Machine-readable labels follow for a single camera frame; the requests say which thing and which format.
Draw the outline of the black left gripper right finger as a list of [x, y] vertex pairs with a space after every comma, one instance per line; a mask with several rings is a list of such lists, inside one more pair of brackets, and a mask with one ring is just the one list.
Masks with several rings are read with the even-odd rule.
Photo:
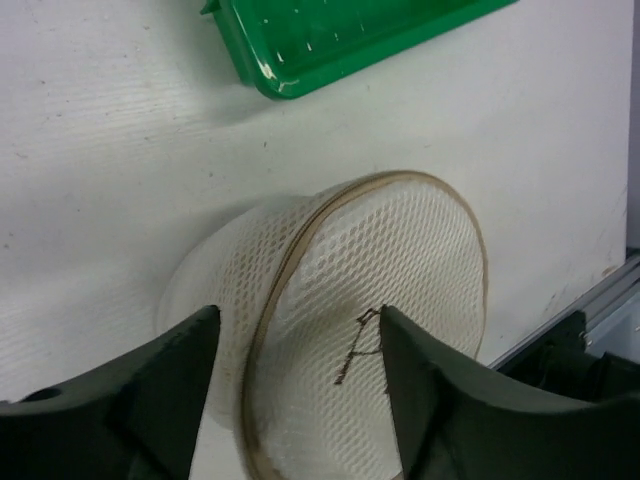
[[521, 383], [386, 306], [380, 338], [407, 479], [635, 479], [639, 392], [601, 402]]

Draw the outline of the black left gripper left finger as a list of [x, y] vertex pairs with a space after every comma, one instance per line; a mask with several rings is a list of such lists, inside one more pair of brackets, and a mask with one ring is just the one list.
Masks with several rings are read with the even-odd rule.
[[2, 478], [188, 478], [219, 331], [219, 309], [206, 306], [95, 369], [2, 402]]

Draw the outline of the white mesh laundry bag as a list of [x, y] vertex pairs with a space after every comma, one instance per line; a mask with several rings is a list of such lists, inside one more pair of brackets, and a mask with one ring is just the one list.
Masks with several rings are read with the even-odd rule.
[[387, 171], [256, 206], [197, 245], [159, 304], [167, 331], [220, 312], [207, 408], [250, 479], [398, 479], [379, 312], [476, 357], [488, 259], [449, 184]]

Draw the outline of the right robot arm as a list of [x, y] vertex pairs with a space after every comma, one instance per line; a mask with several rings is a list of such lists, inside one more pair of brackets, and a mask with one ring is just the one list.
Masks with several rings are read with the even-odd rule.
[[574, 399], [601, 402], [639, 392], [639, 364], [586, 351], [586, 315], [577, 310], [508, 356], [497, 370], [521, 383]]

